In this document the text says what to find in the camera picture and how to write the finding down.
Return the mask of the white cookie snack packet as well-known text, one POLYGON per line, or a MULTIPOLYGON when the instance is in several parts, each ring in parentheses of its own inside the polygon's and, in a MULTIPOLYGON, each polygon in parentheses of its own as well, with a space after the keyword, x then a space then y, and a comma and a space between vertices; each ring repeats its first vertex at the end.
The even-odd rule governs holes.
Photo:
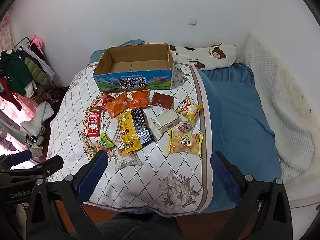
POLYGON ((142 162, 139 157, 136 155, 135 151, 128 153, 124 152, 123 148, 113 151, 113 157, 115 161, 115 170, 120 171, 121 169, 129 166, 140 166, 142 162))

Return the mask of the green watermelon gum packet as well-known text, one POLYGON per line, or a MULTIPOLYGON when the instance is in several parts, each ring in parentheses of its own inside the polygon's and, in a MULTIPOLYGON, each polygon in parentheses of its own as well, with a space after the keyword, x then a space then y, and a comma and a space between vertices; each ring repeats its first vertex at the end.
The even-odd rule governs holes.
POLYGON ((108 138, 108 136, 104 132, 100 133, 97 143, 102 148, 112 148, 114 146, 114 143, 108 138))

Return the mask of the red long snack packet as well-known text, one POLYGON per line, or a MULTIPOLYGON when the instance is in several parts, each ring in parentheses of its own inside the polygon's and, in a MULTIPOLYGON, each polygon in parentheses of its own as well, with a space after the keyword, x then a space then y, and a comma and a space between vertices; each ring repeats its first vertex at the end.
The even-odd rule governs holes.
POLYGON ((98 137, 100 135, 100 121, 103 113, 102 106, 94 106, 89 108, 87 119, 87 136, 98 137))

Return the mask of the yellow guoba snack packet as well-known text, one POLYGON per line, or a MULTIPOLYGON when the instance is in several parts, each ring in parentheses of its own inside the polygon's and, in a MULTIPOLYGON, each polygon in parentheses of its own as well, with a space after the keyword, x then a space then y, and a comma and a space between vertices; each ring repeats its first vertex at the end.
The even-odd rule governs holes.
POLYGON ((168 153, 190 153, 202 156, 202 133, 184 133, 175 130, 169 131, 168 153))

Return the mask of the yellow black snack packet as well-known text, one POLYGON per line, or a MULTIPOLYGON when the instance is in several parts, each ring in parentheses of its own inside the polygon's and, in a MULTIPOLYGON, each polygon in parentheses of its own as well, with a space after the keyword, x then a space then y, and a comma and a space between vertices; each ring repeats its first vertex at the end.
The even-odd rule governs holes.
POLYGON ((155 140, 142 109, 120 113, 116 120, 119 122, 125 154, 138 151, 155 140))

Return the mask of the orange snack packet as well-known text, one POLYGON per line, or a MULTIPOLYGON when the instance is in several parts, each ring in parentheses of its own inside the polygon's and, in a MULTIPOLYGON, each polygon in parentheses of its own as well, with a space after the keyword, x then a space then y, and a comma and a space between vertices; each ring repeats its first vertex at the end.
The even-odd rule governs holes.
POLYGON ((129 109, 145 108, 150 106, 150 89, 131 92, 132 103, 129 109))
POLYGON ((104 104, 112 119, 128 109, 131 105, 132 101, 127 97, 126 92, 122 92, 117 98, 104 104))

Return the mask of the yellow panda snack packet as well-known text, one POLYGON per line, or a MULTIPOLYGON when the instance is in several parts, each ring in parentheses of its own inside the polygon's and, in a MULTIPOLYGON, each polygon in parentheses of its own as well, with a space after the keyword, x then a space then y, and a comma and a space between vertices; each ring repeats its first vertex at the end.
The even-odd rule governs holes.
POLYGON ((194 103, 189 96, 186 96, 176 108, 175 112, 186 117, 190 122, 194 122, 202 105, 194 103))

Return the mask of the dark red snack packet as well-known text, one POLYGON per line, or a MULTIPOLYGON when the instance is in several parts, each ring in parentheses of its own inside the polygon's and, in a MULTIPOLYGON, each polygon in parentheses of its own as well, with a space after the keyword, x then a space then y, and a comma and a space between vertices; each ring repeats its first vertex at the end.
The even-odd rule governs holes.
POLYGON ((172 109, 174 105, 174 97, 172 95, 155 92, 151 100, 151 105, 163 107, 166 109, 172 109))

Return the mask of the small red snack packet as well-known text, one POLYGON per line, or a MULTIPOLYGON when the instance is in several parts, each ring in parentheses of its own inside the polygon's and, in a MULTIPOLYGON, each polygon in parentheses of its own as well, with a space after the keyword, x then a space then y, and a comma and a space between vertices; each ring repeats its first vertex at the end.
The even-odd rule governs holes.
POLYGON ((102 101, 102 106, 104 106, 106 103, 113 101, 115 98, 111 96, 110 94, 104 94, 103 96, 103 101, 102 101))

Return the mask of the small girl picture packet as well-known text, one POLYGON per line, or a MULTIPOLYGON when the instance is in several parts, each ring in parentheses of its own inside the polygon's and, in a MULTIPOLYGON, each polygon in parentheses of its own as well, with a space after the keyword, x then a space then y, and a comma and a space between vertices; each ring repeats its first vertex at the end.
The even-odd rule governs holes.
POLYGON ((191 133, 194 127, 195 127, 195 123, 189 122, 189 121, 186 121, 186 122, 182 121, 175 126, 175 130, 183 133, 191 133))

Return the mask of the white cloth pile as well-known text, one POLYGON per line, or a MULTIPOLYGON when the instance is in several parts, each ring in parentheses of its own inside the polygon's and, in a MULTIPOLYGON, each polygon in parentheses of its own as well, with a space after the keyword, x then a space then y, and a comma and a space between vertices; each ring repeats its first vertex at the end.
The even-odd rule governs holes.
POLYGON ((40 135, 43 123, 53 116, 53 114, 54 111, 48 102, 44 101, 40 103, 36 109, 34 117, 29 121, 21 123, 20 131, 33 136, 40 135))

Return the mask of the white quilted bed guard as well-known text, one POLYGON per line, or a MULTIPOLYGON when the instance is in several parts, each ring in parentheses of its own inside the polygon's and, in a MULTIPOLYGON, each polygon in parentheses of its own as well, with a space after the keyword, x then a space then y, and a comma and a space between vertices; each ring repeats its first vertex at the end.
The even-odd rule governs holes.
POLYGON ((254 35, 239 60, 251 68, 274 132, 290 206, 319 204, 319 121, 296 78, 254 35))

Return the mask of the pink plush toy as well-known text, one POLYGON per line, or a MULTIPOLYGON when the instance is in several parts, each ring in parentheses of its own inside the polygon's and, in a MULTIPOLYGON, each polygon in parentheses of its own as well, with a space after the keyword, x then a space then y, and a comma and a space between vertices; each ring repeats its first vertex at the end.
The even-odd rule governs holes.
POLYGON ((39 51, 41 51, 43 49, 43 41, 41 39, 37 38, 36 35, 33 35, 30 38, 30 41, 31 41, 30 45, 34 44, 39 51))

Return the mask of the blue milk cardboard box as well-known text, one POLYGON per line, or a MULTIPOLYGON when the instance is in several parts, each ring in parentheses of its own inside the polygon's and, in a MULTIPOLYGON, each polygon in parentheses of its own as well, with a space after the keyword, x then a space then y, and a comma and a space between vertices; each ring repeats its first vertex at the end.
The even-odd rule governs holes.
POLYGON ((100 58, 93 79, 101 92, 171 89, 173 68, 166 43, 111 47, 100 58))

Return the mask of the bear print pillow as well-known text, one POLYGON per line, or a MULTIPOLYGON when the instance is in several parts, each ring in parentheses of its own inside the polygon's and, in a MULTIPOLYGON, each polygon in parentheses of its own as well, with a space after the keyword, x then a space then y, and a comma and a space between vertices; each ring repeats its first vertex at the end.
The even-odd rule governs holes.
POLYGON ((201 70, 230 67, 237 59, 236 46, 220 43, 206 48, 169 46, 173 60, 181 64, 194 65, 201 70))

